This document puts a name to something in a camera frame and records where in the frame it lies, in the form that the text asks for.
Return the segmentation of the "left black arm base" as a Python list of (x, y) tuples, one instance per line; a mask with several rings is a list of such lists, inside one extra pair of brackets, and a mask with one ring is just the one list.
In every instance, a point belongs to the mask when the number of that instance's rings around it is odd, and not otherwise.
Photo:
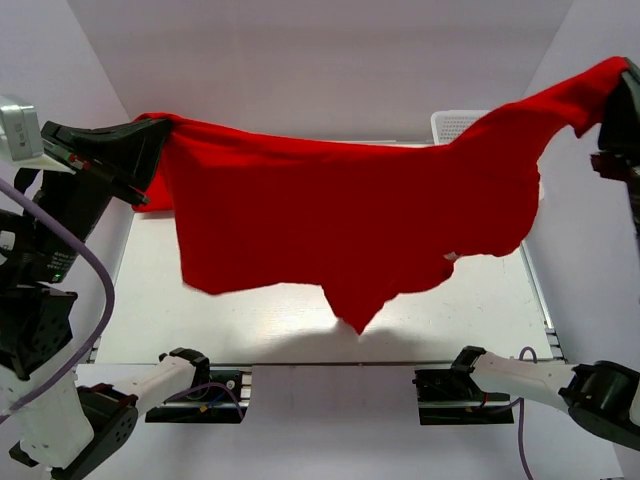
[(247, 412), (252, 385), (249, 368), (212, 369), (210, 381), (224, 385), (171, 400), (150, 410), (148, 424), (240, 424)]

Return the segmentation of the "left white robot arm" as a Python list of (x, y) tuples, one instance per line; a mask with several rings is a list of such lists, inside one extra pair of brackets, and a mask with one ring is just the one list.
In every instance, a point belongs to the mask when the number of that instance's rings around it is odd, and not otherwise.
[(17, 167), (1, 189), (22, 207), (1, 214), (1, 391), (5, 416), (21, 429), (10, 456), (56, 479), (86, 477), (125, 444), (139, 417), (207, 388), (209, 360), (185, 348), (163, 354), (142, 377), (78, 385), (75, 367), (94, 340), (72, 346), (77, 294), (59, 287), (83, 258), (104, 287), (109, 321), (113, 281), (86, 239), (111, 200), (147, 203), (170, 131), (167, 119), (85, 130), (1, 118), (1, 156)]

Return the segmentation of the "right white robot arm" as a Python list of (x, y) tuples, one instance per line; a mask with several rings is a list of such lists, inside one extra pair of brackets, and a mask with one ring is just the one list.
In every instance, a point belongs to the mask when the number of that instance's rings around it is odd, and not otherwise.
[[(639, 226), (639, 67), (631, 60), (608, 96), (591, 156), (594, 171), (626, 184), (633, 224)], [(450, 373), (477, 391), (503, 392), (551, 406), (589, 433), (639, 449), (639, 373), (620, 364), (536, 364), (467, 346)]]

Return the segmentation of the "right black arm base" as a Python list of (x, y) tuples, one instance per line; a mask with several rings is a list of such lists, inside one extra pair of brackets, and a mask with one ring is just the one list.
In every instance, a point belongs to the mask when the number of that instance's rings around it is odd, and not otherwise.
[(415, 371), (421, 426), (480, 426), (514, 423), (513, 400), (486, 393), (449, 369)]

